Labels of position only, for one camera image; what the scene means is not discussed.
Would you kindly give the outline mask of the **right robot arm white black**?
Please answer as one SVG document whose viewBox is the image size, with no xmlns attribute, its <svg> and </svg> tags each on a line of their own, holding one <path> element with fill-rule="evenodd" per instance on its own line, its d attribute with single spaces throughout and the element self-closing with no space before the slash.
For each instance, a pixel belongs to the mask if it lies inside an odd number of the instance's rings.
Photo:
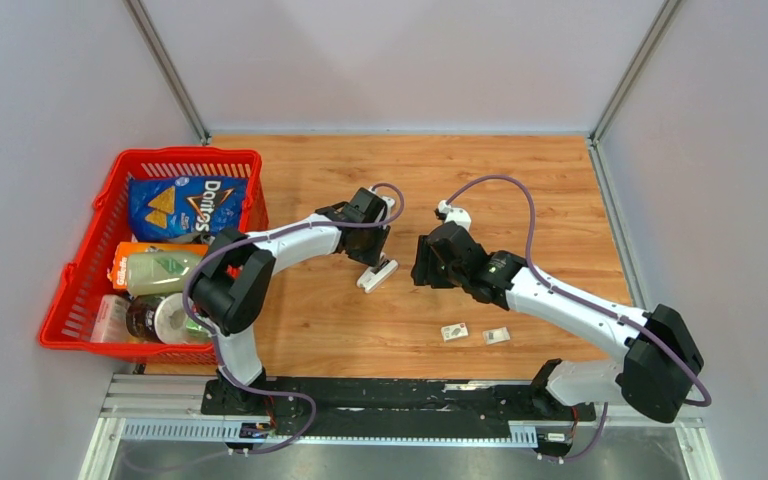
<svg viewBox="0 0 768 480">
<path fill-rule="evenodd" d="M 616 402 L 671 423 L 700 386 L 704 359 L 677 310 L 616 304 L 551 280 L 521 256 L 486 252 L 454 222 L 419 236 L 411 277 L 417 286 L 458 288 L 479 303 L 540 318 L 607 354 L 602 361 L 547 361 L 530 392 L 543 418 L 581 403 Z"/>
</svg>

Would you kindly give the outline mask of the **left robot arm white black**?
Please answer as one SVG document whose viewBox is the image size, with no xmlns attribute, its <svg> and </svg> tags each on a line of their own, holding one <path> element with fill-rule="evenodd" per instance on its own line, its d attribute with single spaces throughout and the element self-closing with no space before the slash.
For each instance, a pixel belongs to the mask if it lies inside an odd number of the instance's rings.
<svg viewBox="0 0 768 480">
<path fill-rule="evenodd" d="M 227 400 L 245 415 L 266 399 L 257 381 L 265 368 L 257 352 L 254 323 L 272 278 L 307 260 L 344 254 L 376 267 L 390 224 L 404 207 L 376 186 L 361 187 L 348 201 L 321 207 L 307 217 L 267 231 L 222 230 L 189 276 L 182 293 L 185 313 L 207 330 L 218 370 L 230 386 Z"/>
</svg>

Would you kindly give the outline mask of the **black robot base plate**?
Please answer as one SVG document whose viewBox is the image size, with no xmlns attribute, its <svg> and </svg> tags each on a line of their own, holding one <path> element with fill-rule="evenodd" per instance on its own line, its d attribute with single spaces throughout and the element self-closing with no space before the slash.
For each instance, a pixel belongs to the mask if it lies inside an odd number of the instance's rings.
<svg viewBox="0 0 768 480">
<path fill-rule="evenodd" d="M 264 416 L 280 435 L 304 427 L 308 436 L 502 439 L 512 421 L 550 421 L 568 426 L 593 421 L 591 405 L 553 405 L 534 399 L 527 383 L 466 380 L 266 377 L 250 394 L 216 378 L 207 382 L 205 415 Z"/>
</svg>

